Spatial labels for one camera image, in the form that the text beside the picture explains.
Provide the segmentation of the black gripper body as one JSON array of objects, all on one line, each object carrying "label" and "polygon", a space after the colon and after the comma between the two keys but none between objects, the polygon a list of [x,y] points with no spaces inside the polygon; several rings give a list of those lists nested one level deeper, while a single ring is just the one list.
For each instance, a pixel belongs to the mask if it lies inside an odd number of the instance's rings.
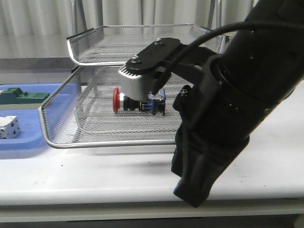
[{"label": "black gripper body", "polygon": [[249,142],[247,97],[226,80],[220,62],[210,57],[203,78],[185,85],[173,103],[182,120],[171,163],[180,177],[174,194],[195,208]]}]

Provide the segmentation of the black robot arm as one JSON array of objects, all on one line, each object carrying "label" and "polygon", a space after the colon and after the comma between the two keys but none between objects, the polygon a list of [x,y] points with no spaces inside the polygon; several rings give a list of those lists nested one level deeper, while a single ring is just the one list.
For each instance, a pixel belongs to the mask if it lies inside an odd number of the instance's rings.
[{"label": "black robot arm", "polygon": [[250,134],[304,76],[304,34],[286,28],[240,30],[205,68],[220,83],[186,85],[173,107],[182,118],[171,170],[180,177],[174,194],[198,207],[215,180],[248,145]]}]

